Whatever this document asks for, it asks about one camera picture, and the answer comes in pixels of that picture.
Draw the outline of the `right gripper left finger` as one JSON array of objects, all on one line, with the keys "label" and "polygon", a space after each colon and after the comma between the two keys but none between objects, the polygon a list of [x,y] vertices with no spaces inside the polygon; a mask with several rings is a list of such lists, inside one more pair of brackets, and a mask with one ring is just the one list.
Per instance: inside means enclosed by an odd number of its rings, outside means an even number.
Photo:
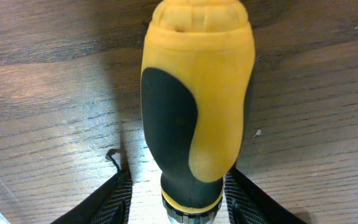
[{"label": "right gripper left finger", "polygon": [[76,207],[52,224],[126,224],[132,199],[132,177],[123,149],[110,149],[106,159],[117,172]]}]

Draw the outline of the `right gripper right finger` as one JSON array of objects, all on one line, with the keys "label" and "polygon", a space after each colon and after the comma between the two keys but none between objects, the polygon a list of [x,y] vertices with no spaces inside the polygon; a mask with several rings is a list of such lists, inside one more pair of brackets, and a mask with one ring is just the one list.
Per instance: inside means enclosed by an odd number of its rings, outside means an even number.
[{"label": "right gripper right finger", "polygon": [[235,168],[226,174],[224,193],[231,224],[306,224]]}]

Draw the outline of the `yellow black stubby screwdriver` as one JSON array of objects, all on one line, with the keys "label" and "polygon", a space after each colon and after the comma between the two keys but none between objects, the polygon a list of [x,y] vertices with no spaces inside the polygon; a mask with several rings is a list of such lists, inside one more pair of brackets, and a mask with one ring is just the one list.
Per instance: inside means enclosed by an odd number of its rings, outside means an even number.
[{"label": "yellow black stubby screwdriver", "polygon": [[144,40],[140,100],[171,223],[212,223],[237,160],[255,62],[239,0],[164,0]]}]

